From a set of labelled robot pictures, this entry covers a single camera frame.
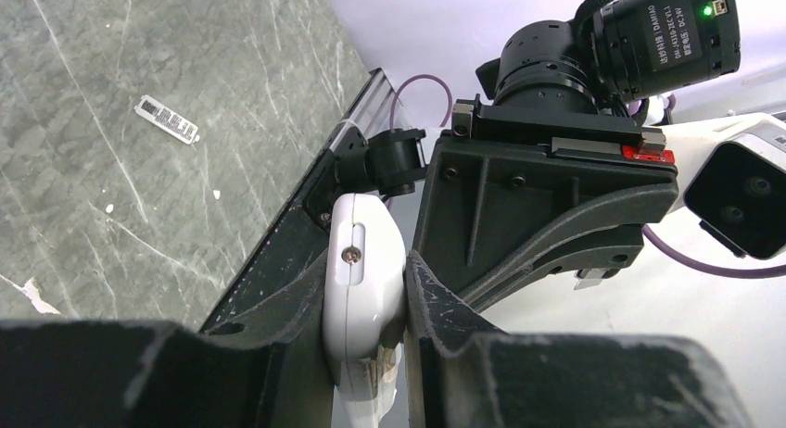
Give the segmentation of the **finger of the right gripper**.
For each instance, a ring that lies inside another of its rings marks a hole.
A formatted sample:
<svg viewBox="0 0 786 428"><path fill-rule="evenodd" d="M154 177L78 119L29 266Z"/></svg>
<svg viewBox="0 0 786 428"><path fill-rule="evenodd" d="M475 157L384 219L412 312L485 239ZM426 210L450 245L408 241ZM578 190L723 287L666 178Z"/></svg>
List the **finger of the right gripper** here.
<svg viewBox="0 0 786 428"><path fill-rule="evenodd" d="M642 227L677 198L671 164L442 137L412 246L448 289L482 310L551 274L609 278L629 267Z"/></svg>

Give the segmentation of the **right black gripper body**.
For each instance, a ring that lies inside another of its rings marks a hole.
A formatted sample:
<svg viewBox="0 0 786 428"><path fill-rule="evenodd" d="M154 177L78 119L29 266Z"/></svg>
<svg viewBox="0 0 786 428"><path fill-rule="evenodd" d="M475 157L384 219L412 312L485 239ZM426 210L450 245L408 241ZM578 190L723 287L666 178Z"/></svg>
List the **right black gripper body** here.
<svg viewBox="0 0 786 428"><path fill-rule="evenodd" d="M657 129L635 124L632 118L536 108L486 106L477 98L459 99L451 111L456 137L511 145L542 145L552 152L654 164L676 163Z"/></svg>

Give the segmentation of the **white AC remote control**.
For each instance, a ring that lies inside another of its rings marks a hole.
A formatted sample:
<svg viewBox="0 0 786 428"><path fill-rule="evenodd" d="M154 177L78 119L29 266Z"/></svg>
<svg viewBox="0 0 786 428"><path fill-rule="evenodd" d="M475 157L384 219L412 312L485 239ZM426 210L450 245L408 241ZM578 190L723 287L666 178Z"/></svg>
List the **white AC remote control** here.
<svg viewBox="0 0 786 428"><path fill-rule="evenodd" d="M385 204L353 199L327 249L323 349L351 427L376 427L392 408L407 305L405 245Z"/></svg>

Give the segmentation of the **white battery cover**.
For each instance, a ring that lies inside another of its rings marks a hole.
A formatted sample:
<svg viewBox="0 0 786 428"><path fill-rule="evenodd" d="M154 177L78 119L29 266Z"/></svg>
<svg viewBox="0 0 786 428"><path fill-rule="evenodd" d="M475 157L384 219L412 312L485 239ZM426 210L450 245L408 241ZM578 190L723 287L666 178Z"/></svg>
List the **white battery cover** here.
<svg viewBox="0 0 786 428"><path fill-rule="evenodd" d="M184 145L192 145L200 140L198 127L190 120L163 105L148 94L140 97L133 111L159 130Z"/></svg>

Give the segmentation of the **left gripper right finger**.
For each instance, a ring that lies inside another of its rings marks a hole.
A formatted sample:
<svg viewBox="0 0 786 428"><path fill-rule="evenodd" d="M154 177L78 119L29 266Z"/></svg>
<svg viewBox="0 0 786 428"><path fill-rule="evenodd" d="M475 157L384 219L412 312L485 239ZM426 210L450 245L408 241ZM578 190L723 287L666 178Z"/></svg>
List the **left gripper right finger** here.
<svg viewBox="0 0 786 428"><path fill-rule="evenodd" d="M508 334L412 251L404 274L413 427L749 427L716 359L676 336Z"/></svg>

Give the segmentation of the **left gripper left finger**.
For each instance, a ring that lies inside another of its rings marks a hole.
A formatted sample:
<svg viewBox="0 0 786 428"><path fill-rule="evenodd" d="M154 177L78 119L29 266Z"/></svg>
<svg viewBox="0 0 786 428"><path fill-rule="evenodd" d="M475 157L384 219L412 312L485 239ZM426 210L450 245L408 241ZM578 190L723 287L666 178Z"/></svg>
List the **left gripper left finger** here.
<svg viewBox="0 0 786 428"><path fill-rule="evenodd" d="M327 427L325 256L197 334L173 321L3 321L5 427Z"/></svg>

